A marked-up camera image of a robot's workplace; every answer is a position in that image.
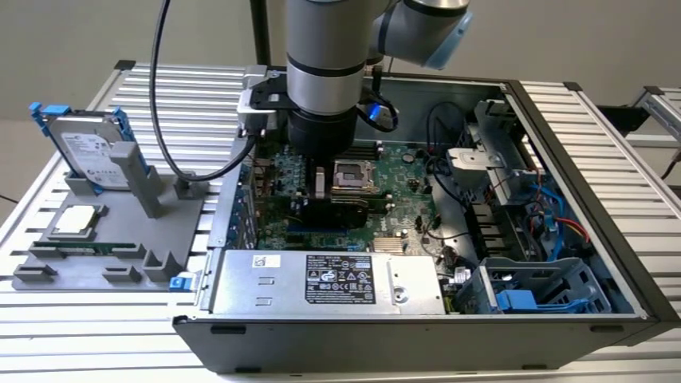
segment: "black cable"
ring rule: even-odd
[[[677,162],[671,161],[667,166],[667,170],[663,171],[662,176],[659,178],[665,179],[671,174],[673,167],[677,166]]]
[[[522,222],[522,220],[519,218],[515,220],[515,224],[518,225],[519,229],[522,230],[527,244],[530,245],[531,249],[534,250],[537,260],[541,262],[543,257],[542,257],[539,243],[535,241],[534,237],[531,236],[530,229],[529,229],[527,225]]]
[[[435,158],[437,160],[443,160],[439,157],[430,157],[430,159],[425,162],[425,170],[427,171],[427,165],[430,163],[433,163],[433,165],[434,165],[433,178],[435,179],[437,184],[439,185],[439,187],[441,187],[442,191],[446,193],[446,195],[450,196],[450,198],[458,202],[458,204],[461,205],[462,208],[466,208],[466,203],[463,202],[463,200],[461,198],[458,198],[458,196],[446,188],[445,183],[442,182],[441,178],[437,176],[437,166],[435,166],[435,163],[433,162],[433,158]]]
[[[453,101],[441,101],[433,106],[430,106],[430,110],[427,111],[427,115],[425,116],[425,147],[430,150],[430,120],[433,117],[433,113],[435,112],[435,109],[439,108],[442,105],[451,106],[462,115],[462,121],[465,124],[466,116],[463,115],[461,107],[457,105]]]
[[[463,231],[462,233],[458,233],[455,235],[450,235],[449,237],[438,237],[438,236],[433,235],[433,233],[430,233],[430,225],[431,225],[431,223],[433,223],[433,219],[425,225],[423,234],[427,235],[433,239],[438,239],[439,241],[445,241],[447,239],[454,239],[454,238],[458,238],[458,237],[461,237],[463,235],[469,235],[470,234],[467,231]]]
[[[361,120],[377,131],[383,133],[390,133],[397,130],[398,127],[398,116],[397,116],[397,109],[393,107],[393,104],[390,101],[387,101],[379,93],[373,92],[373,89],[369,89],[367,87],[363,87],[362,89],[362,98],[359,103],[361,104],[370,104],[371,102],[385,106],[387,108],[387,111],[390,112],[390,117],[393,119],[393,127],[386,128],[382,125],[379,125],[374,120],[369,118],[369,116],[363,113],[363,110],[361,108],[357,108],[357,115],[359,116]]]
[[[423,238],[425,238],[425,233],[421,235],[421,249],[423,249],[425,253],[430,256],[430,257],[434,257],[434,258],[439,258],[441,255],[437,255],[437,254],[433,254],[430,253],[430,251],[425,248],[425,244],[423,244]]]
[[[194,176],[182,172],[182,170],[177,167],[174,160],[170,157],[170,153],[167,152],[166,143],[162,140],[161,126],[158,123],[158,110],[155,107],[155,69],[158,66],[158,51],[161,49],[161,38],[162,38],[162,29],[166,23],[166,14],[167,14],[167,6],[170,5],[170,0],[162,0],[161,11],[158,13],[158,21],[155,22],[155,32],[153,36],[153,46],[150,49],[150,66],[149,66],[149,110],[150,110],[150,124],[153,126],[153,132],[155,134],[155,141],[158,142],[158,148],[161,149],[162,158],[165,159],[167,166],[170,167],[171,172],[175,174],[179,180],[186,182],[202,182],[210,181],[221,176],[223,176],[235,166],[241,163],[247,156],[247,152],[255,146],[255,136],[249,136],[247,141],[245,142],[243,149],[241,152],[231,157],[229,163],[215,172],[206,174],[205,176]]]
[[[390,57],[390,64],[387,65],[387,74],[390,74],[390,72],[393,72],[393,61],[394,61],[394,57]]]
[[[442,130],[445,131],[446,135],[449,136],[449,141],[451,142],[451,144],[455,145],[458,139],[454,137],[454,132],[446,127],[445,121],[442,121],[442,119],[438,116],[435,116],[435,125],[438,125],[442,128]]]
[[[18,201],[14,198],[9,198],[5,195],[0,194],[0,199],[4,199],[5,201],[9,201],[12,203],[18,203]]]

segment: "blue latch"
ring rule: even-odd
[[[381,105],[373,104],[371,107],[369,108],[369,119],[375,121],[379,115],[381,115]]]
[[[170,283],[167,284],[167,291],[177,292],[190,292],[191,291],[191,278],[185,277],[171,277]]]
[[[29,111],[30,111],[30,118],[33,119],[34,123],[40,127],[40,131],[42,132],[42,135],[45,137],[50,136],[50,130],[48,129],[46,123],[42,120],[42,114],[40,113],[40,107],[42,104],[40,102],[32,102],[29,105]]]
[[[589,300],[575,299],[565,305],[535,303],[529,290],[503,290],[497,294],[498,308],[506,314],[578,314],[589,311]]]
[[[68,105],[46,105],[42,109],[42,114],[46,116],[64,116],[69,113],[70,106]]]

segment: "metal frame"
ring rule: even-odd
[[[671,137],[681,143],[681,89],[646,86],[631,104],[650,113]]]
[[[162,66],[163,72],[159,73],[161,84],[167,90],[185,93],[185,96],[194,92],[197,97],[205,100],[206,97],[229,99],[229,92],[239,89],[239,84],[230,85],[230,82],[238,82],[241,77],[233,69],[217,67],[173,67]],[[90,108],[100,109],[108,105],[108,98],[113,96],[111,92],[118,88],[127,87],[138,91],[125,91],[127,96],[138,93],[143,96],[145,87],[143,75],[145,67],[141,65],[134,71],[135,81],[122,85],[119,79],[115,83],[108,81],[102,87]],[[431,77],[423,81],[435,81]],[[529,87],[537,88],[541,85],[551,87],[562,86],[555,83],[523,83],[525,90]],[[198,100],[190,97],[181,97],[187,101]],[[193,158],[195,161],[210,160],[210,152],[223,150],[223,141],[221,133],[223,130],[218,125],[226,125],[235,118],[234,106],[227,105],[223,109],[215,110],[209,105],[195,105],[178,102],[174,107],[166,106],[165,110],[197,112],[194,109],[199,106],[202,113],[218,113],[202,118],[205,120],[201,126],[195,121],[173,120],[171,114],[165,118],[174,126],[169,127],[166,136],[177,150],[183,152],[183,157]],[[133,107],[145,109],[145,105]],[[141,128],[135,135],[149,136],[145,119],[139,118]],[[151,139],[142,139],[147,147],[147,153],[153,153],[154,143]],[[571,147],[574,144],[563,144],[567,148],[567,154],[571,158],[575,153]],[[8,240],[26,227],[30,230],[40,225],[40,217],[49,214],[52,200],[58,198],[60,190],[65,185],[60,182],[61,169],[58,156],[50,159],[44,171],[40,173],[29,192],[22,197],[8,221],[0,229],[0,264],[6,264],[12,258],[21,255],[8,255],[8,247],[20,245],[16,238]],[[610,186],[599,181],[599,172],[589,170],[582,171],[583,177],[589,182],[591,189],[601,201],[610,202],[603,197],[605,188],[630,188],[625,182],[638,180],[634,177],[621,179],[615,186]],[[199,232],[207,232],[211,226],[211,211],[214,211],[215,193],[219,182],[210,185],[211,200],[203,205],[203,216],[198,224]],[[38,207],[46,207],[48,211],[40,211]],[[627,240],[641,237],[643,231],[657,231],[651,224],[635,221],[635,225],[629,225],[633,218],[617,215],[617,210],[606,206],[614,222],[625,233],[633,233]],[[665,226],[665,231],[671,231],[673,227]],[[207,236],[197,237],[197,247],[205,247]],[[650,271],[657,286],[669,299],[673,308],[681,312],[681,258],[677,254],[666,256],[646,255],[646,249],[634,246],[634,251],[639,255],[643,266]],[[189,269],[199,270],[205,263],[205,257],[197,253],[190,257]],[[387,383],[390,381],[419,381],[423,383],[438,383],[446,381],[506,381],[527,380],[550,383],[567,383],[574,381],[606,380],[614,378],[617,381],[630,383],[634,381],[666,382],[681,380],[681,329],[671,330],[663,335],[655,337],[649,342],[643,342],[634,347],[607,347],[581,358],[578,361],[565,365],[555,371],[511,371],[511,372],[413,372],[413,373],[331,373],[331,374],[303,374],[302,376],[227,376],[221,377],[210,373],[199,364],[179,337],[174,334],[170,327],[169,317],[187,311],[187,305],[193,304],[195,294],[162,294],[162,293],[21,293],[13,292],[10,281],[2,280],[4,271],[0,273],[0,373],[6,375],[6,381],[36,381],[46,379],[49,381],[108,381],[108,380],[158,380],[163,382],[186,381],[295,381],[315,383],[338,383],[354,381],[375,381]]]

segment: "warning label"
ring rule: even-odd
[[[375,304],[367,255],[307,255],[305,278],[307,303]]]

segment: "wire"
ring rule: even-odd
[[[567,229],[574,231],[579,237],[585,238],[582,232],[573,225],[567,224],[566,226],[567,226]]]
[[[18,203],[18,201],[14,198],[9,198],[9,197],[6,197],[5,195],[1,195],[1,194],[0,194],[0,199],[4,199],[5,201],[8,201],[10,203]]]
[[[462,109],[457,105],[455,102],[453,102],[453,101],[441,101],[437,104],[434,104],[430,107],[430,110],[427,111],[427,115],[425,117],[425,147],[427,149],[427,152],[430,152],[430,150],[433,149],[433,147],[430,147],[430,120],[431,120],[431,117],[433,117],[433,113],[435,112],[435,109],[439,108],[442,105],[451,106],[462,115],[462,123],[463,124],[466,123],[466,116],[463,115]],[[434,131],[433,131],[433,146],[435,146],[435,132]]]
[[[441,258],[441,255],[437,255],[437,254],[431,253],[431,252],[430,252],[430,251],[425,248],[423,238],[425,238],[425,233],[421,235],[421,240],[419,240],[419,242],[421,242],[421,249],[423,249],[425,253],[426,253],[430,257],[434,257],[434,258],[439,259],[439,258]]]
[[[390,57],[390,64],[387,65],[387,74],[390,74],[390,72],[393,72],[393,61],[394,61],[394,57]]]
[[[158,21],[155,22],[155,32],[153,36],[153,46],[150,49],[150,66],[149,66],[149,110],[150,110],[150,124],[153,126],[153,132],[155,134],[155,141],[158,142],[158,148],[161,149],[162,158],[165,159],[171,172],[175,174],[179,180],[186,182],[202,182],[210,181],[223,176],[235,166],[241,163],[247,155],[247,152],[255,146],[255,137],[249,136],[245,146],[241,152],[231,157],[229,163],[215,172],[206,174],[205,176],[194,176],[185,173],[178,167],[174,160],[167,152],[166,143],[162,140],[161,124],[158,123],[158,110],[155,107],[155,69],[158,66],[158,51],[161,49],[161,38],[162,29],[166,23],[167,6],[170,0],[162,0],[161,11],[158,13]]]
[[[455,235],[450,235],[449,237],[437,237],[433,235],[433,233],[430,233],[430,225],[433,224],[433,220],[431,219],[430,221],[427,221],[427,224],[425,225],[425,229],[423,229],[423,235],[427,235],[430,238],[433,239],[438,239],[439,241],[445,241],[447,239],[454,239],[454,238],[458,238],[463,235],[469,235],[470,233],[467,233],[467,231],[463,231],[462,233],[458,233]]]
[[[553,191],[550,191],[545,186],[538,186],[535,184],[531,184],[530,188],[537,189],[538,191],[541,191],[541,193],[543,193],[545,195],[547,195],[557,201],[559,216],[563,216],[565,215],[565,201],[563,201],[562,197],[558,194],[553,193]]]
[[[373,89],[367,88],[366,86],[361,88],[361,99],[358,104],[366,105],[370,103],[375,103],[378,105],[382,105],[387,108],[387,111],[390,112],[390,118],[393,119],[393,127],[386,128],[382,125],[379,125],[371,118],[366,115],[363,110],[361,108],[357,108],[357,115],[359,116],[361,120],[377,131],[383,133],[390,133],[397,130],[398,127],[398,115],[397,115],[397,109],[393,107],[393,103],[387,101],[378,92],[374,92]]]
[[[446,188],[445,186],[445,183],[442,182],[441,178],[437,176],[437,166],[435,166],[435,162],[433,161],[433,159],[435,160],[441,160],[441,161],[445,161],[443,158],[439,158],[439,157],[434,157],[431,156],[427,161],[425,161],[425,170],[427,171],[427,165],[429,164],[433,164],[433,178],[435,179],[435,182],[437,184],[439,185],[442,191],[446,193],[447,196],[450,196],[450,198],[458,202],[458,204],[461,205],[461,207],[465,209],[466,208],[466,203],[463,202],[463,200]]]
[[[299,218],[293,217],[291,215],[286,215],[286,218],[291,219],[293,221],[298,221],[299,223],[302,223],[302,220]]]
[[[671,170],[673,170],[673,167],[674,167],[674,166],[677,166],[677,162],[675,162],[675,161],[671,161],[671,162],[669,163],[667,170],[665,170],[665,171],[663,171],[663,173],[662,173],[662,175],[659,176],[659,178],[662,178],[662,180],[663,180],[665,178],[667,178],[667,177],[669,177],[669,175],[671,174]]]
[[[573,225],[583,233],[583,240],[586,241],[586,243],[589,242],[589,240],[590,240],[589,233],[586,232],[586,229],[583,229],[582,225],[579,225],[577,222],[574,222],[573,220],[570,220],[567,218],[555,217],[555,221],[559,221],[559,222]]]
[[[527,243],[530,244],[530,247],[531,249],[534,250],[534,253],[535,253],[535,257],[537,259],[541,261],[543,259],[543,257],[541,256],[542,255],[542,252],[541,252],[541,246],[539,244],[537,243],[535,239],[534,239],[534,236],[533,236],[533,233],[534,233],[534,225],[531,224],[531,222],[529,222],[529,225],[530,225],[530,228],[527,230],[527,225],[525,224],[525,222],[519,219],[517,219],[515,221],[519,229],[522,230],[522,232],[526,234],[527,232],[530,232],[530,235],[526,236],[526,240],[527,240]]]
[[[538,188],[535,189],[534,201],[538,201],[539,200],[539,195],[541,195],[541,173],[539,173],[539,168],[535,168],[535,184],[537,184]]]
[[[506,182],[506,180],[513,176],[513,174],[507,177],[505,177],[501,181],[498,181],[495,183],[495,185],[491,186],[491,188],[489,189],[487,193],[485,194],[485,203],[489,203],[489,200],[491,199],[491,193],[494,191],[495,188],[498,188],[501,186],[501,184],[503,182]]]
[[[538,207],[542,207],[542,206],[541,206],[541,202],[539,202],[539,201],[535,201],[535,200],[534,200],[534,201],[527,201],[527,202],[522,203],[519,206],[521,206],[521,207],[527,207],[527,206],[529,206],[529,205],[531,205],[533,203],[535,203],[535,204],[537,204],[537,206],[534,206],[531,210],[535,210]]]

